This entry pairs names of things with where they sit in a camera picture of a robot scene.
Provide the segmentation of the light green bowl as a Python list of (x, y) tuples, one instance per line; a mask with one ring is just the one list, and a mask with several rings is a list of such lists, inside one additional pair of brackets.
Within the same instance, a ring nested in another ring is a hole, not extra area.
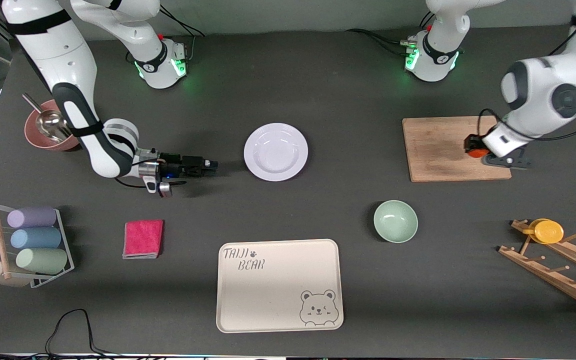
[(413, 239), (419, 228), (418, 214), (409, 204), (400, 200), (380, 203), (375, 209), (373, 223), (377, 234), (394, 244)]

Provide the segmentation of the pink folded cloth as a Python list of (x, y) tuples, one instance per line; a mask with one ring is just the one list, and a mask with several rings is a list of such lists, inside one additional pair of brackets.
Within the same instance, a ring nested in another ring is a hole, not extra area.
[(140, 219), (125, 223), (122, 259), (156, 259), (162, 250), (164, 219)]

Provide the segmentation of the yellow cup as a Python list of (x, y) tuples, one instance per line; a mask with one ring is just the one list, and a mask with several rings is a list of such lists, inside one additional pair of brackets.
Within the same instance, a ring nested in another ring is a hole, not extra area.
[(558, 222), (547, 218), (535, 219), (521, 232), (528, 235), (531, 240), (543, 245), (559, 243), (564, 237), (563, 227)]

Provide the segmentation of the pink bowl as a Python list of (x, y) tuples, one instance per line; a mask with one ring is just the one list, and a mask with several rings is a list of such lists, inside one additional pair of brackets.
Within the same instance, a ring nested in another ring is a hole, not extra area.
[(69, 152), (74, 151), (76, 148), (80, 147), (78, 139), (73, 135), (70, 135), (69, 137), (67, 137), (67, 139), (64, 139), (64, 141), (57, 143), (54, 140), (42, 134), (35, 123), (36, 120), (38, 119), (39, 114), (40, 113), (36, 109), (33, 109), (25, 121), (23, 132), (26, 141), (30, 145), (41, 150), (48, 150), (55, 152)]

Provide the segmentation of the wooden rack rod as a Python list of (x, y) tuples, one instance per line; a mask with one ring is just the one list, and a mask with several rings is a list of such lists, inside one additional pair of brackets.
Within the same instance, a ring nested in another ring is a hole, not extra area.
[(0, 218), (0, 262), (3, 278), (5, 278), (5, 280), (10, 280), (11, 278), (13, 278), (12, 274), (10, 273), (10, 264), (1, 218)]

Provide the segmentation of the blue cup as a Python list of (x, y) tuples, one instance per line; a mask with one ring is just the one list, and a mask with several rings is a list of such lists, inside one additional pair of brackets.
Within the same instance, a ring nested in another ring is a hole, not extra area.
[(16, 249), (56, 249), (62, 242), (62, 233), (55, 227), (19, 228), (11, 235), (10, 243)]

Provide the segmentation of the purple cup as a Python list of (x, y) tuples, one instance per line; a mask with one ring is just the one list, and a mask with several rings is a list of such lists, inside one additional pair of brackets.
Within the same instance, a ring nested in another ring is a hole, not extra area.
[(51, 227), (57, 221), (57, 212), (50, 206), (23, 207), (7, 215), (7, 223), (15, 229)]

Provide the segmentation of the wooden peg drying rack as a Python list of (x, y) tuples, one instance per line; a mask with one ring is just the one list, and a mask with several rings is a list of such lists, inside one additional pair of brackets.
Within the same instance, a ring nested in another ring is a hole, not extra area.
[[(498, 253), (503, 255), (515, 265), (520, 266), (531, 274), (537, 276), (549, 285), (563, 292), (567, 296), (576, 300), (576, 233), (566, 234), (564, 230), (563, 240), (553, 244), (540, 244), (523, 234), (521, 230), (528, 228), (528, 225), (535, 219), (512, 219), (509, 225), (525, 237), (521, 247), (516, 249), (512, 246), (499, 246)], [(567, 260), (569, 265), (559, 267), (549, 267), (544, 264), (546, 256), (528, 256), (526, 252), (531, 244), (544, 246), (549, 251)]]

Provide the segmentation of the metal scoop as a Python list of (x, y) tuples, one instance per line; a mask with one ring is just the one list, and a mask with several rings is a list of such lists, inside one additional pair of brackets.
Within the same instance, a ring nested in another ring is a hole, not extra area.
[(35, 126), (44, 137), (59, 144), (66, 141), (72, 135), (66, 119), (60, 111), (39, 105), (39, 103), (26, 92), (22, 94), (22, 97), (38, 113)]

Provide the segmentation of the wooden cutting board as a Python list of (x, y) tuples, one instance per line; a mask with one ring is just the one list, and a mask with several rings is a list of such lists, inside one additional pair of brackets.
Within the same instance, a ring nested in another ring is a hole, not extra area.
[(411, 182), (509, 180), (510, 169), (485, 165), (464, 150), (464, 140), (477, 133), (477, 125), (486, 132), (495, 123), (491, 115), (402, 119)]

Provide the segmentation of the green cup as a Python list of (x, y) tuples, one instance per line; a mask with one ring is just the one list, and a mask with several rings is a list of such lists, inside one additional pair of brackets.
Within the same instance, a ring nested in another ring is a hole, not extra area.
[(60, 248), (26, 248), (16, 255), (15, 262), (26, 271), (57, 275), (66, 267), (68, 257)]

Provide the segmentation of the white round plate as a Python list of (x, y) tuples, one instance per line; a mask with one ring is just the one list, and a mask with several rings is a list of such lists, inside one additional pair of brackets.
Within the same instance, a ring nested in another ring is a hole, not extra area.
[(306, 166), (309, 145), (292, 125), (268, 123), (254, 130), (243, 149), (247, 170), (266, 182), (284, 182)]

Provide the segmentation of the beige bear print tray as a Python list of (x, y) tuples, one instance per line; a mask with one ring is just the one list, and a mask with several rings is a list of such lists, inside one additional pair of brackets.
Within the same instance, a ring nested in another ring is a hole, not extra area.
[(332, 239), (226, 243), (215, 325), (226, 334), (337, 330), (345, 321)]

